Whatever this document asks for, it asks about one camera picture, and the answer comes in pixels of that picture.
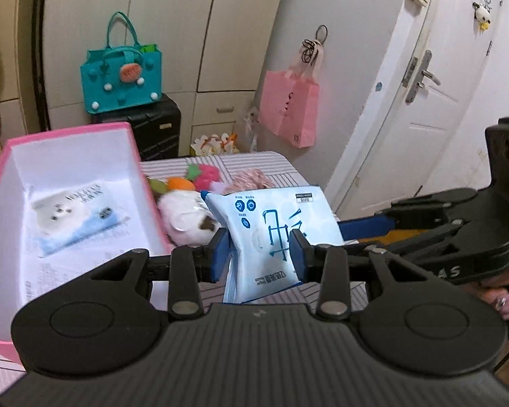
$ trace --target pink box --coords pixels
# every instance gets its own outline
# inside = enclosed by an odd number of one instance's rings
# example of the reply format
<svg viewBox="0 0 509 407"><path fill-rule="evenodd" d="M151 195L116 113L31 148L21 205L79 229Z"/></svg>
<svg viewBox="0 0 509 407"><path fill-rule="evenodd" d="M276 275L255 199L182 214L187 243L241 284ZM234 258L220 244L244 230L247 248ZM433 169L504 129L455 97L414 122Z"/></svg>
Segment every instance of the pink box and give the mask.
<svg viewBox="0 0 509 407"><path fill-rule="evenodd" d="M25 219L33 212L34 198L95 180L106 181L128 221L107 229L98 241L90 237L45 260L29 253ZM30 295L45 293L92 269L96 262L133 248L146 248L151 255L169 254L172 245L161 222L128 123L88 125L8 141L0 155L0 354L20 362L10 326ZM32 289L33 284L39 288ZM165 309L167 283L158 285L151 302Z"/></svg>

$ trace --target wet wipes package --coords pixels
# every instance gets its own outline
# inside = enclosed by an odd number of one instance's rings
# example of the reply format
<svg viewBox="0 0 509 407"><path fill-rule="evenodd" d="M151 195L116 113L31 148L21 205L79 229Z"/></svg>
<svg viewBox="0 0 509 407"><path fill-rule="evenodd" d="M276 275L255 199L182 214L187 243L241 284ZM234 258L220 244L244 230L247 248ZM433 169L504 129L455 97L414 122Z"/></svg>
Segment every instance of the wet wipes package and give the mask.
<svg viewBox="0 0 509 407"><path fill-rule="evenodd" d="M293 229L299 229L314 245L343 244L320 187L272 188L227 196L208 193L205 201L228 228L234 244L225 303L245 303L299 284L289 254Z"/></svg>
<svg viewBox="0 0 509 407"><path fill-rule="evenodd" d="M43 256L126 218L118 212L104 182L61 191L34 202L32 208L36 212L36 242Z"/></svg>

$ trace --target metal screw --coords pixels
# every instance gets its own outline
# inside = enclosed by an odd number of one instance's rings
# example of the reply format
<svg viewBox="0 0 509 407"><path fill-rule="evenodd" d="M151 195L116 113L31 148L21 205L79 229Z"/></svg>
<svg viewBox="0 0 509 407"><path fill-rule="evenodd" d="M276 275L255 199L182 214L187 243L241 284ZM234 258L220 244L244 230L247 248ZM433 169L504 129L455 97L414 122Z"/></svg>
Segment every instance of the metal screw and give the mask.
<svg viewBox="0 0 509 407"><path fill-rule="evenodd" d="M178 301L174 303L171 310L178 315L194 315L198 312L198 306L194 301Z"/></svg>
<svg viewBox="0 0 509 407"><path fill-rule="evenodd" d="M348 307L341 301L325 301L321 304L321 311L328 315L343 315Z"/></svg>

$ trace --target cabinet handle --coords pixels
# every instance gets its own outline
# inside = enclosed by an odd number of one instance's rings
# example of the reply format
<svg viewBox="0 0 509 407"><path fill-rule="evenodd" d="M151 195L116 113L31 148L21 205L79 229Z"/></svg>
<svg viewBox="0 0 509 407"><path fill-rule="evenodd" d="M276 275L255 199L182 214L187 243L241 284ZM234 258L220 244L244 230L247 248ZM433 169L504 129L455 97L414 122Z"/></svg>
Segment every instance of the cabinet handle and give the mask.
<svg viewBox="0 0 509 407"><path fill-rule="evenodd" d="M217 113L233 113L235 110L234 107L227 107L227 108L219 108L217 107Z"/></svg>

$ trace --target teal felt bag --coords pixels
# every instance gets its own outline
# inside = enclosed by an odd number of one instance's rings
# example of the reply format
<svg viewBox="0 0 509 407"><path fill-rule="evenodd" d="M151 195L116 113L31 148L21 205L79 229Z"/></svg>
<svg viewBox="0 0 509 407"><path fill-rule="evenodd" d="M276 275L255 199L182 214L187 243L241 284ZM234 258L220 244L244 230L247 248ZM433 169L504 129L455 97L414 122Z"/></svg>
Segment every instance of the teal felt bag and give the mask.
<svg viewBox="0 0 509 407"><path fill-rule="evenodd" d="M110 46L117 15L126 21L133 46ZM106 48L87 51L81 84L85 110L92 114L158 101L162 97L162 53L156 44L142 46L128 17L115 12L107 26Z"/></svg>

